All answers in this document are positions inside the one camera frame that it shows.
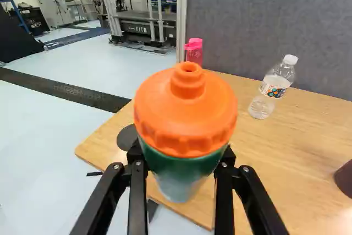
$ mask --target white bottle cap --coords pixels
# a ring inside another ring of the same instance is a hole
[[[294,55],[286,54],[282,61],[286,64],[295,65],[297,64],[298,57]]]

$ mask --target light blue floor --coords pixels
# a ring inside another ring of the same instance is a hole
[[[175,63],[175,53],[112,46],[108,37],[33,54],[7,68],[132,98],[145,78]],[[100,178],[85,176],[96,170],[74,148],[113,114],[3,81],[0,95],[0,234],[69,234]],[[127,213],[128,191],[109,234],[125,234]],[[210,234],[163,206],[149,233]]]
[[[132,99],[151,74],[176,63],[167,55],[108,43],[109,34],[10,62],[6,68]]]

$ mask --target orange bottle cap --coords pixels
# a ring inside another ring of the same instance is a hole
[[[152,148],[173,157],[199,157],[220,149],[236,119],[231,87],[196,63],[150,76],[135,96],[137,132]]]

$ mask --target black metal arm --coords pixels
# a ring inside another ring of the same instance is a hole
[[[233,189],[242,201],[254,235],[289,234],[255,170],[250,166],[234,167],[235,159],[228,147],[214,171],[215,235],[235,234]]]
[[[214,171],[216,179],[215,235],[235,234],[232,190],[240,197],[254,235],[289,234],[258,175],[250,166],[234,167],[228,146]],[[127,152],[128,165],[109,165],[85,205],[70,235],[106,234],[119,198],[130,187],[128,235],[147,235],[146,177],[148,166],[136,140]]]

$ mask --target pink water bottle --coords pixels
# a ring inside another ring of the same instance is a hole
[[[186,50],[186,61],[194,62],[202,66],[203,63],[203,39],[190,38],[184,45]]]

